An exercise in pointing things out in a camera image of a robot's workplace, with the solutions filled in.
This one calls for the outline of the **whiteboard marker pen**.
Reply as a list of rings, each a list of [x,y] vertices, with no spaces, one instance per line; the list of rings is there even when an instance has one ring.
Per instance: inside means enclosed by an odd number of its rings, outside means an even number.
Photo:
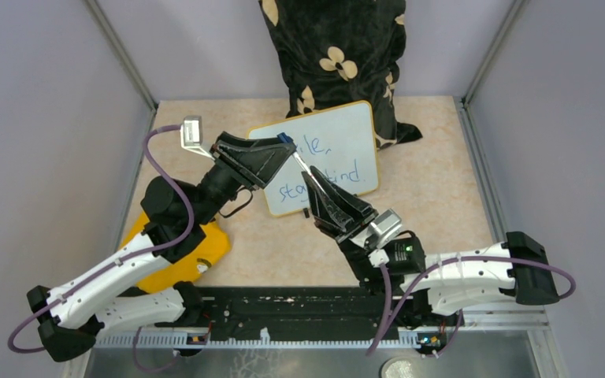
[[[297,146],[293,145],[295,148],[295,151],[292,154],[292,157],[294,158],[294,160],[296,161],[296,163],[298,164],[298,166],[301,168],[301,170],[307,174],[308,176],[312,176],[312,172],[310,171],[310,167],[306,164],[306,162],[301,158],[298,150],[297,150]]]

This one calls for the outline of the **blue marker cap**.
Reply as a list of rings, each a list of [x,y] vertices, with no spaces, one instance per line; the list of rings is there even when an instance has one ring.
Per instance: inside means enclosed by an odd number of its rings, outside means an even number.
[[[284,133],[284,132],[279,133],[277,135],[277,138],[282,143],[287,143],[287,144],[290,144],[290,145],[295,145],[294,142],[293,142],[293,139],[290,136],[288,136],[286,133]]]

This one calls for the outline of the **yellow-framed whiteboard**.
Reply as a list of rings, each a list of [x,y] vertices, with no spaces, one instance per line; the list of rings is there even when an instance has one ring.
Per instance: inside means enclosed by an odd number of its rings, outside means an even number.
[[[373,111],[367,101],[352,102],[252,128],[249,139],[285,133],[293,139],[302,160],[353,195],[380,186]],[[281,217],[308,206],[301,167],[290,158],[264,190],[269,213]]]

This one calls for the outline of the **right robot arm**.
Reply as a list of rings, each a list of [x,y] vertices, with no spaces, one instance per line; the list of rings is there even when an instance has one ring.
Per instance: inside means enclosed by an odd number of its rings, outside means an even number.
[[[564,297],[554,281],[559,270],[549,265],[544,246],[524,232],[508,232],[488,247],[427,255],[394,210],[378,212],[314,166],[302,177],[315,227],[336,242],[359,283],[372,292],[400,290],[404,298],[421,292],[412,303],[421,324],[468,306],[545,306]]]

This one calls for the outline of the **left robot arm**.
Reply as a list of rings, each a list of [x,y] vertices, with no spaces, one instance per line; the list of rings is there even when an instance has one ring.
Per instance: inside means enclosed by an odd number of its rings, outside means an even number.
[[[100,339],[145,325],[193,326],[205,314],[191,282],[148,294],[137,283],[181,261],[205,239],[204,226],[241,191],[265,188],[295,152],[287,135],[241,139],[222,133],[212,168],[198,184],[161,172],[146,189],[144,229],[83,275],[57,287],[33,287],[27,300],[42,350],[56,362],[89,351]]]

